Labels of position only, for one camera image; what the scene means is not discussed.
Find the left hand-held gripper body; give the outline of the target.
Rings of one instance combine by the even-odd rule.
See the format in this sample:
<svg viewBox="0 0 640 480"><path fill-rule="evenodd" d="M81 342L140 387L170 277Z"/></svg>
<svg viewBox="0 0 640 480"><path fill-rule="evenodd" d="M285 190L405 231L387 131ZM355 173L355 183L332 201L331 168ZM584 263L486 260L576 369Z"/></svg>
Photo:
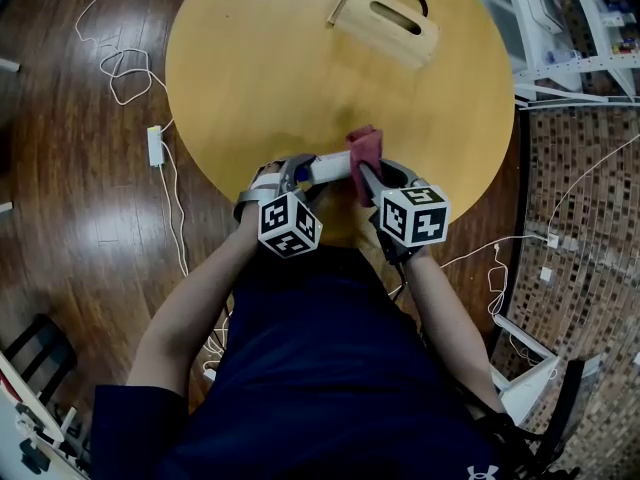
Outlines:
<svg viewBox="0 0 640 480"><path fill-rule="evenodd" d="M300 187L260 200L259 209L258 239L277 256L292 258L317 249L323 224Z"/></svg>

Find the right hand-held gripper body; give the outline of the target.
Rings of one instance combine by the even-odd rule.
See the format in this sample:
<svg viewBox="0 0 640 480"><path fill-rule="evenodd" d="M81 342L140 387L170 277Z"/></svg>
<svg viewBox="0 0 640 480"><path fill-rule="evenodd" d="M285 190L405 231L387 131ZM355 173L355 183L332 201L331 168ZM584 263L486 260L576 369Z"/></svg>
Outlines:
<svg viewBox="0 0 640 480"><path fill-rule="evenodd" d="M450 201L435 185L384 187L370 218L386 260L405 263L425 246L446 240Z"/></svg>

